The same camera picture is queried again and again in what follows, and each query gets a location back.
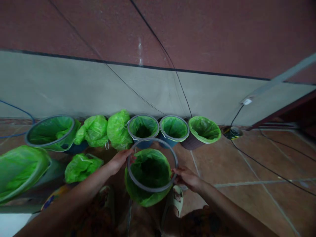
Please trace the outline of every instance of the plastic bag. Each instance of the plastic bag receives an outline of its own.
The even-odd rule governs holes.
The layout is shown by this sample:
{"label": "plastic bag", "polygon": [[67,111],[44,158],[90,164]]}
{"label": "plastic bag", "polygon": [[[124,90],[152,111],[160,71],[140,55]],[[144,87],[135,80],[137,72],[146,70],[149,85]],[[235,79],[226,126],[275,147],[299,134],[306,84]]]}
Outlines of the plastic bag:
{"label": "plastic bag", "polygon": [[83,153],[73,157],[65,170],[66,183],[81,182],[100,168],[103,164],[103,160],[92,155],[90,156],[93,158],[89,159]]}
{"label": "plastic bag", "polygon": [[201,142],[211,144],[221,138],[221,130],[216,123],[202,116],[195,116],[189,120],[191,133]]}
{"label": "plastic bag", "polygon": [[[144,149],[135,154],[135,163],[131,165],[132,174],[143,185],[159,188],[167,185],[171,180],[171,169],[167,158],[159,150]],[[150,207],[160,202],[170,188],[160,193],[149,193],[139,188],[130,178],[125,168],[125,186],[131,199],[141,206]]]}
{"label": "plastic bag", "polygon": [[0,203],[31,188],[50,165],[45,149],[19,146],[0,156]]}
{"label": "plastic bag", "polygon": [[107,134],[112,146],[117,150],[129,149],[133,143],[127,130],[130,116],[126,110],[112,115],[108,120]]}
{"label": "plastic bag", "polygon": [[[47,144],[47,146],[42,146],[42,148],[53,151],[66,151],[71,147],[79,127],[80,122],[69,116],[52,117],[35,124],[28,133],[26,140],[30,146]],[[57,141],[66,134],[68,135],[61,141]]]}
{"label": "plastic bag", "polygon": [[159,130],[159,127],[155,119],[149,116],[137,116],[130,121],[129,130],[134,138],[147,138],[153,137]]}
{"label": "plastic bag", "polygon": [[74,143],[79,145],[83,140],[86,140],[91,147],[104,146],[108,141],[107,125],[108,121],[103,115],[86,119],[84,125],[77,131]]}
{"label": "plastic bag", "polygon": [[160,129],[170,137],[176,138],[175,142],[183,142],[188,137],[188,126],[186,123],[177,117],[166,117],[160,123]]}

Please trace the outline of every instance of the brown wall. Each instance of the brown wall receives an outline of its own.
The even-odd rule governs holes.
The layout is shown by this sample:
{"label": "brown wall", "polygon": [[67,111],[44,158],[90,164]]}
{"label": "brown wall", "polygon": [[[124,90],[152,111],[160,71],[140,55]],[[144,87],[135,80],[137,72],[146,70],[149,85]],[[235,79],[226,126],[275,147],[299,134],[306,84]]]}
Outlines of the brown wall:
{"label": "brown wall", "polygon": [[[316,52],[315,1],[135,3],[178,69],[271,79]],[[2,0],[0,33],[5,49],[171,67],[128,0]]]}

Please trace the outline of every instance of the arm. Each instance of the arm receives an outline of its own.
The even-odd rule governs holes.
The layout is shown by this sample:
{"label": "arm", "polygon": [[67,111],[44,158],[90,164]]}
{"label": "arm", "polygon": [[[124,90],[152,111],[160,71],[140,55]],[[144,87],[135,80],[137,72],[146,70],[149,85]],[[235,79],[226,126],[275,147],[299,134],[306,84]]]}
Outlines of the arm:
{"label": "arm", "polygon": [[62,196],[56,203],[42,211],[15,236],[52,235],[52,232],[58,230],[61,224],[71,219],[74,212],[94,198],[108,178],[119,171],[125,163],[126,158],[132,153],[132,150],[117,153],[111,161]]}
{"label": "arm", "polygon": [[236,235],[277,236],[248,212],[234,204],[216,188],[197,177],[187,167],[173,169],[178,176],[176,184],[185,184],[198,193]]}

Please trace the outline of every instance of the gray bin rim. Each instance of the gray bin rim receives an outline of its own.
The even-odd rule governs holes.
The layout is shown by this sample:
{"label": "gray bin rim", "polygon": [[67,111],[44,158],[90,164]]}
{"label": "gray bin rim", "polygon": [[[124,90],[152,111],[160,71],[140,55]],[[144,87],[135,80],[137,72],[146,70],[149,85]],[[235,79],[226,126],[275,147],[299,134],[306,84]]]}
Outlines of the gray bin rim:
{"label": "gray bin rim", "polygon": [[175,141],[181,141],[181,140],[183,140],[183,138],[184,138],[184,137],[181,137],[181,138],[174,138],[174,137],[169,136],[167,133],[165,133],[165,131],[161,128],[161,122],[162,122],[162,120],[164,120],[164,119],[167,118],[167,117],[176,117],[176,118],[181,119],[181,120],[185,123],[185,125],[187,126],[187,128],[188,128],[188,132],[187,132],[187,134],[186,134],[184,137],[187,138],[187,137],[189,136],[190,128],[189,128],[188,123],[187,123],[183,118],[181,118],[181,117],[179,117],[179,116],[176,116],[176,115],[167,115],[167,116],[164,116],[164,117],[160,120],[160,122],[159,122],[160,131],[161,131],[161,133],[164,135],[165,138],[169,138],[169,139],[172,139],[172,140],[175,140]]}
{"label": "gray bin rim", "polygon": [[[152,118],[152,119],[154,119],[155,120],[155,122],[157,123],[157,131],[156,131],[156,133],[154,134],[154,135],[152,135],[152,136],[149,136],[149,137],[147,137],[147,138],[139,138],[139,137],[136,137],[134,134],[132,134],[132,132],[131,132],[131,130],[130,130],[130,128],[129,128],[129,125],[130,125],[130,123],[131,123],[131,121],[133,120],[133,119],[135,119],[135,118],[137,118],[137,117],[139,117],[139,116],[147,116],[147,117],[150,117],[150,118]],[[132,137],[132,139],[133,140],[142,140],[142,139],[147,139],[147,141],[148,141],[148,138],[154,138],[154,137],[156,137],[157,135],[158,135],[158,133],[159,133],[159,123],[158,123],[158,121],[157,121],[157,119],[155,119],[153,116],[151,116],[151,115],[147,115],[147,114],[141,114],[141,115],[136,115],[136,116],[134,116],[133,118],[131,118],[128,122],[127,122],[127,130],[128,130],[128,133],[129,133],[129,135]]]}
{"label": "gray bin rim", "polygon": [[[172,149],[172,147],[166,143],[165,141],[161,140],[161,139],[158,139],[158,138],[144,138],[144,139],[141,139],[137,142],[135,142],[132,146],[131,149],[134,149],[140,142],[144,142],[144,141],[147,141],[147,140],[151,140],[151,141],[157,141],[157,142],[160,142],[164,145],[166,145],[170,151],[172,152],[172,155],[173,155],[173,158],[174,158],[174,165],[175,165],[175,168],[177,169],[179,164],[178,164],[178,158],[177,158],[177,155],[175,154],[174,150]],[[177,174],[174,174],[173,177],[171,178],[170,182],[168,184],[166,184],[165,186],[163,187],[160,187],[160,188],[149,188],[145,185],[143,185],[142,183],[140,183],[136,178],[135,176],[132,174],[132,171],[131,171],[131,155],[128,156],[127,158],[127,170],[128,170],[128,174],[129,176],[131,177],[132,181],[141,189],[147,191],[147,192],[150,192],[150,193],[159,193],[159,192],[162,192],[162,191],[165,191],[167,190],[170,186],[172,186],[175,178],[177,177]]]}
{"label": "gray bin rim", "polygon": [[[29,137],[29,134],[32,132],[32,130],[33,130],[37,125],[39,125],[39,124],[45,122],[46,120],[49,120],[49,119],[52,119],[52,118],[55,118],[55,117],[68,117],[68,118],[70,118],[70,119],[72,120],[72,125],[71,125],[70,130],[69,130],[65,135],[63,135],[60,139],[57,139],[57,140],[55,140],[55,141],[53,141],[53,142],[50,142],[50,143],[39,144],[39,145],[30,143],[29,140],[28,140],[28,137]],[[72,132],[72,130],[74,129],[74,127],[75,127],[75,119],[74,119],[73,117],[71,117],[71,116],[69,116],[69,115],[53,115],[53,116],[44,118],[44,119],[42,119],[41,121],[39,121],[38,123],[34,124],[34,125],[31,127],[31,129],[25,134],[24,140],[25,140],[25,143],[26,143],[28,146],[32,146],[32,147],[44,147],[44,146],[53,145],[53,144],[58,143],[58,142],[62,141],[63,139],[65,139],[65,138]]]}

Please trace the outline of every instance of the slipper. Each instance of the slipper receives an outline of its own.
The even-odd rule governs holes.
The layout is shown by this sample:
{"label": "slipper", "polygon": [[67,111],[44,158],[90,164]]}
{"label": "slipper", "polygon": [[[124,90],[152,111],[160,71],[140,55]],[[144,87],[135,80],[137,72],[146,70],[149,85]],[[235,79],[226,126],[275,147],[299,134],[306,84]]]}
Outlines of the slipper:
{"label": "slipper", "polygon": [[115,210],[114,210],[114,190],[112,186],[104,186],[99,191],[99,194],[104,198],[103,208],[109,208],[111,211],[112,226],[115,223]]}
{"label": "slipper", "polygon": [[179,212],[178,217],[180,217],[181,210],[183,207],[183,192],[182,192],[181,188],[177,185],[173,186],[173,188],[170,190],[170,192],[167,196],[167,202],[166,202],[164,213],[163,213],[162,219],[161,219],[161,230],[162,230],[163,236],[165,236],[164,223],[165,223],[167,211],[168,211],[170,206],[176,207],[176,209]]}

